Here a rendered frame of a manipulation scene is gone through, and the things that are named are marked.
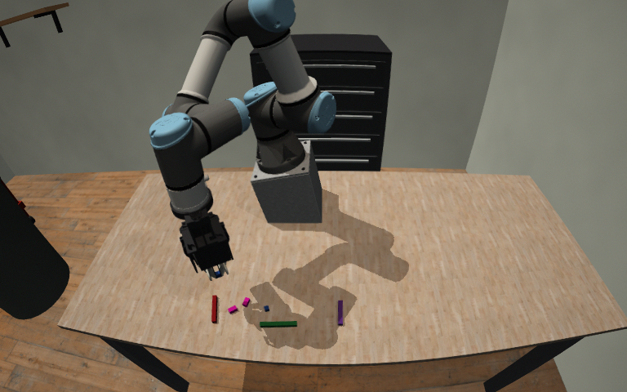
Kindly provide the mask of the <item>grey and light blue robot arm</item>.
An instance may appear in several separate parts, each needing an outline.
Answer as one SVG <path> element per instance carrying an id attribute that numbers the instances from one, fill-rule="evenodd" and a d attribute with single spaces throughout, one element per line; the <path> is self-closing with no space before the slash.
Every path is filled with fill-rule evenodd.
<path id="1" fill-rule="evenodd" d="M 321 92 L 317 81 L 308 76 L 291 39 L 294 8 L 293 0 L 230 0 L 204 29 L 174 104 L 149 129 L 171 204 L 178 212 L 195 212 L 207 202 L 209 176 L 204 175 L 201 159 L 243 134 L 250 124 L 257 139 L 259 169 L 280 174 L 305 159 L 304 146 L 293 131 L 323 134 L 334 123 L 334 96 Z M 249 90 L 243 97 L 245 104 L 238 98 L 209 104 L 227 51 L 245 36 L 273 82 Z"/>

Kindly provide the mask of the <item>green rod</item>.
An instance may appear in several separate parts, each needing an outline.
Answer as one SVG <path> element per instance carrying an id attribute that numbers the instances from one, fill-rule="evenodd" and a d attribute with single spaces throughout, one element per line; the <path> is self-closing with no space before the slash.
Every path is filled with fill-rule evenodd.
<path id="1" fill-rule="evenodd" d="M 297 321 L 260 322 L 260 327 L 297 327 Z"/>

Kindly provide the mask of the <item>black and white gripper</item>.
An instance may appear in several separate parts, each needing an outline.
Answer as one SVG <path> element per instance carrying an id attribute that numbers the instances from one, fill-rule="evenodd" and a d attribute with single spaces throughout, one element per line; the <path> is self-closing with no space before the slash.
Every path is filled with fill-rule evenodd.
<path id="1" fill-rule="evenodd" d="M 233 260 L 233 255 L 229 247 L 229 234 L 224 222 L 219 222 L 218 215 L 208 212 L 213 205 L 213 197 L 209 188 L 208 191 L 209 199 L 195 212 L 178 212 L 171 202 L 170 207 L 175 217 L 185 220 L 181 222 L 182 226 L 180 227 L 182 234 L 180 242 L 185 255 L 191 260 L 196 273 L 198 270 L 195 263 L 201 271 L 207 273 L 208 278 L 212 281 L 211 277 L 217 278 L 213 269 L 216 265 L 221 277 L 225 272 L 229 274 L 226 262 Z"/>

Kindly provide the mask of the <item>dark red rod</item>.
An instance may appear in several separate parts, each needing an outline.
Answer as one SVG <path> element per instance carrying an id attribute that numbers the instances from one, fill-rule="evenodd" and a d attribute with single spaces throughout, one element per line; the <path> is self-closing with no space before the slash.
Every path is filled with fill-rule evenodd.
<path id="1" fill-rule="evenodd" d="M 211 321 L 212 323 L 217 323 L 217 295 L 212 296 L 212 312 L 211 312 Z"/>

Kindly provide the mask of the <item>purple rod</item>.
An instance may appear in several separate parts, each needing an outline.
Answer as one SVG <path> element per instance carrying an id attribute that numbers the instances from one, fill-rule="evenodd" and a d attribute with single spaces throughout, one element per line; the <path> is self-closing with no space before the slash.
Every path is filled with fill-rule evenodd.
<path id="1" fill-rule="evenodd" d="M 343 301 L 338 301 L 338 326 L 343 326 Z"/>

